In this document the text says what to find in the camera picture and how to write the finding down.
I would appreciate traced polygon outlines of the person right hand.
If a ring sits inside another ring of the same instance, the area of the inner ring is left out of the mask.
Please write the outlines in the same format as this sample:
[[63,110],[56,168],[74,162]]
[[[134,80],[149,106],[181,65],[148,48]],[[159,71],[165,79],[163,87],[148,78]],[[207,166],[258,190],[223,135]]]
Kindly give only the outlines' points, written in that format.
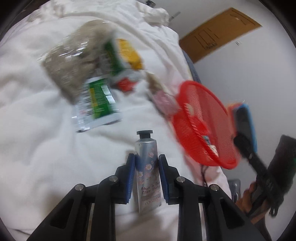
[[[244,191],[242,197],[235,203],[237,207],[245,214],[248,214],[251,211],[251,208],[252,208],[251,194],[254,192],[255,189],[256,189],[256,183],[252,182],[249,188]],[[252,224],[256,224],[260,220],[262,220],[265,217],[265,215],[268,213],[268,211],[269,211],[269,205],[267,201],[265,201],[260,208],[259,214],[257,216],[254,216],[251,219]]]

